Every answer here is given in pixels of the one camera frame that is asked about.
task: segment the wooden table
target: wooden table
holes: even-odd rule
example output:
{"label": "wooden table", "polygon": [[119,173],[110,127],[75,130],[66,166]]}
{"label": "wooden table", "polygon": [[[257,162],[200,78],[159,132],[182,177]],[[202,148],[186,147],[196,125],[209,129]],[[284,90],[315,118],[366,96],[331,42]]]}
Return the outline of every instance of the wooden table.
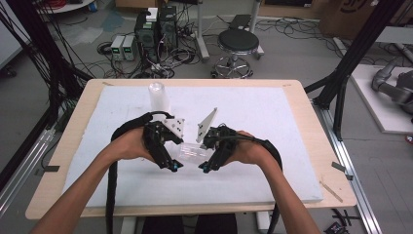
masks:
{"label": "wooden table", "polygon": [[[61,195],[67,171],[85,128],[89,123],[100,93],[105,86],[149,86],[157,80],[91,80],[83,92],[76,109],[56,148],[50,165],[60,166],[57,173],[45,173],[27,208],[26,216],[38,219]],[[310,160],[324,196],[318,203],[305,204],[307,208],[339,208],[356,205],[356,196],[345,175],[331,167],[338,160],[324,133],[319,119],[301,84],[296,80],[159,80],[166,86],[176,87],[280,87],[288,99],[296,124],[307,148]],[[176,215],[269,211],[273,205],[197,205],[161,207],[122,207],[115,215]],[[104,208],[85,208],[82,216],[104,216]]]}

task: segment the gray floor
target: gray floor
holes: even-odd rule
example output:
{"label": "gray floor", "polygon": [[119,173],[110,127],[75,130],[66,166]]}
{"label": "gray floor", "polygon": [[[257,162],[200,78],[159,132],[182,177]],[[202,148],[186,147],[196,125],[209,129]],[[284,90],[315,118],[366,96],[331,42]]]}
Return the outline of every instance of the gray floor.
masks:
{"label": "gray floor", "polygon": [[[94,14],[79,11],[76,14],[59,16],[59,19],[66,23],[84,18],[88,19],[78,25],[84,28],[105,28],[93,43],[74,47],[84,62],[105,59],[95,51],[96,46],[110,41],[115,33],[132,32],[134,26],[133,20],[120,19],[118,14],[110,10],[101,10]],[[205,25],[216,20],[218,19],[206,19]],[[224,28],[225,24],[217,23],[214,27]],[[324,41],[290,39],[274,28],[267,31],[256,30],[256,34],[265,56],[261,60],[255,60],[253,56],[246,57],[254,70],[251,79],[297,79],[303,86],[307,86],[328,75],[340,61],[334,52],[326,48]],[[224,54],[213,45],[216,44],[216,37],[208,37],[206,42],[211,54],[210,60],[179,66],[174,70],[174,78],[209,78],[213,63]],[[390,57],[376,47],[370,50],[369,55],[373,58]],[[4,168],[48,106],[47,88],[27,56],[17,56],[11,65],[18,72],[18,76],[0,77],[0,169]],[[92,72],[100,77],[104,74],[98,67],[92,69]],[[309,97],[313,98],[317,93],[313,92]],[[412,145],[406,143],[403,135],[380,133],[352,82],[349,82],[346,96],[343,138],[383,233],[413,233],[413,182],[410,180],[413,177]],[[26,233],[34,225],[35,221],[26,219],[24,213],[41,179],[36,175],[38,169],[40,166],[36,167],[1,218],[0,233]],[[357,209],[347,210],[350,216],[358,216]],[[311,213],[320,230],[337,220],[332,217],[331,210],[311,210]],[[237,214],[237,218],[240,233],[257,233],[253,214]],[[115,230],[120,230],[121,221],[116,218]],[[349,230],[351,233],[364,232],[357,219],[352,220]],[[104,232],[104,218],[101,217],[82,218],[76,229],[76,233],[101,232]]]}

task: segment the wheel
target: wheel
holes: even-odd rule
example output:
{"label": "wheel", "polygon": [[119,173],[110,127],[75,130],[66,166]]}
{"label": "wheel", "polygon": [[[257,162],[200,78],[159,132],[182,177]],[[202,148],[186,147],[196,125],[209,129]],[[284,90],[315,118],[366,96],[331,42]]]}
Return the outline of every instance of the wheel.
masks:
{"label": "wheel", "polygon": [[218,72],[216,72],[216,71],[211,71],[211,72],[210,72],[210,77],[212,77],[212,78],[218,77]]}

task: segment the metal frame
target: metal frame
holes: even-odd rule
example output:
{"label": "metal frame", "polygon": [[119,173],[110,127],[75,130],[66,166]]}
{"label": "metal frame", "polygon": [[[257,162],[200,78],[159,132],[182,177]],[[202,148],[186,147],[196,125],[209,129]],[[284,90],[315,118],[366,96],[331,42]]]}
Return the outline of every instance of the metal frame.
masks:
{"label": "metal frame", "polygon": [[361,186],[361,182],[358,179],[356,169],[350,158],[349,152],[347,151],[344,142],[340,138],[338,138],[333,131],[334,118],[331,116],[329,110],[322,109],[319,106],[315,106],[315,109],[317,109],[319,111],[319,114],[321,115],[321,123],[325,126],[325,131],[328,138],[330,139],[331,146],[336,152],[340,164],[346,168],[347,175],[353,176],[353,180],[350,180],[349,183],[355,191],[357,197],[357,209],[367,233],[382,233],[376,216],[374,215],[373,210],[371,209],[370,204],[367,200],[367,196],[365,195],[364,190]]}
{"label": "metal frame", "polygon": [[343,120],[347,82],[359,62],[380,36],[387,23],[389,23],[403,2],[404,0],[380,1],[336,69],[327,77],[304,89],[306,93],[310,93],[318,88],[324,87],[319,96],[314,99],[314,104],[322,109],[328,109],[330,103],[337,97],[333,131],[339,140],[342,140],[341,124]]}

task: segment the box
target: box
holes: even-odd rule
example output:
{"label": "box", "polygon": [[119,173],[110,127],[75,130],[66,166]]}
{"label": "box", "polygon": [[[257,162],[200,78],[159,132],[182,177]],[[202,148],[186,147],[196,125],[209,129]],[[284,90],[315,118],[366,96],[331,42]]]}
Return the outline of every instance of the box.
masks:
{"label": "box", "polygon": [[155,8],[162,7],[165,0],[115,0],[117,8]]}
{"label": "box", "polygon": [[376,7],[374,0],[333,0],[319,21],[324,36],[353,40]]}

